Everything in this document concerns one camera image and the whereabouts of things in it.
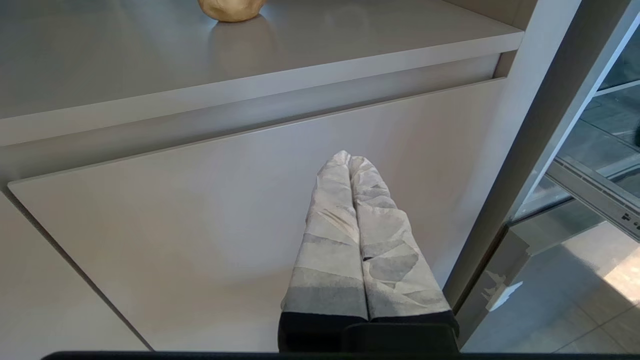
door frame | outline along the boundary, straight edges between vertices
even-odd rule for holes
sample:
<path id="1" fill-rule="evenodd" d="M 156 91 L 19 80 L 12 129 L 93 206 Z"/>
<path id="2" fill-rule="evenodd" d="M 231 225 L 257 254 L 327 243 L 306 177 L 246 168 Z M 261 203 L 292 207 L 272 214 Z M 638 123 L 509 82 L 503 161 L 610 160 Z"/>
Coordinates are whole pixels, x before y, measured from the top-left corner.
<path id="1" fill-rule="evenodd" d="M 444 287 L 460 345 L 535 254 L 507 224 L 535 189 L 640 22 L 640 0 L 583 0 Z"/>

gold object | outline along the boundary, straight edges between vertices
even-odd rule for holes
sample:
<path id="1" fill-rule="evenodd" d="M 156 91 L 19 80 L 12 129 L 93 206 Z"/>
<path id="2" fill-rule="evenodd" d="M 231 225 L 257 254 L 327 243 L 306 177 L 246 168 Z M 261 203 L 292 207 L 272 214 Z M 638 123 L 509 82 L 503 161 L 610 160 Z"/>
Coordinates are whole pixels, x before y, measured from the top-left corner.
<path id="1" fill-rule="evenodd" d="M 202 12 L 213 19 L 239 22 L 258 15 L 266 0 L 198 0 Z"/>

tiled floor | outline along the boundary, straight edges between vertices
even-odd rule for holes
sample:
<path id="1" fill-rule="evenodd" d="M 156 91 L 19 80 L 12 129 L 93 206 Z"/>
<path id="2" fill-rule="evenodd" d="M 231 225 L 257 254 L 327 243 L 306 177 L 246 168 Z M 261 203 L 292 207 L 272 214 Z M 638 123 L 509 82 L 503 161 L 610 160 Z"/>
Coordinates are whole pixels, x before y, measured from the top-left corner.
<path id="1" fill-rule="evenodd" d="M 464 352 L 640 353 L 640 244 L 608 223 L 531 259 Z"/>

cabinet drawer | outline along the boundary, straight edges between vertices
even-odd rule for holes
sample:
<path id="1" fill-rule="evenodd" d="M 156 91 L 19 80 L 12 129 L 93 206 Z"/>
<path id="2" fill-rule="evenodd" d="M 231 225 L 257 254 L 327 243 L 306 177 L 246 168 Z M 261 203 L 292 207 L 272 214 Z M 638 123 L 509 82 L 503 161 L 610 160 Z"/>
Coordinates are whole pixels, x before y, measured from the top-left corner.
<path id="1" fill-rule="evenodd" d="M 276 351 L 279 304 L 324 162 L 344 149 L 377 166 L 444 285 L 484 201 L 468 189 L 503 84 L 384 102 L 9 187 L 155 349 Z"/>
<path id="2" fill-rule="evenodd" d="M 0 229 L 0 359 L 146 350 L 1 193 Z"/>

gray shelf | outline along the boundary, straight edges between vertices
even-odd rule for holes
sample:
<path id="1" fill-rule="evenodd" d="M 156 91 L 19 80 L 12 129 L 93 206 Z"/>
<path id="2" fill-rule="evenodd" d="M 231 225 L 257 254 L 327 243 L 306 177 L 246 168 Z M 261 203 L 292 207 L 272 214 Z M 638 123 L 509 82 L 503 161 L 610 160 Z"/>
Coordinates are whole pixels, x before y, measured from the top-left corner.
<path id="1" fill-rule="evenodd" d="M 239 24 L 195 0 L 0 4 L 0 145 L 517 49 L 433 0 L 269 0 Z"/>

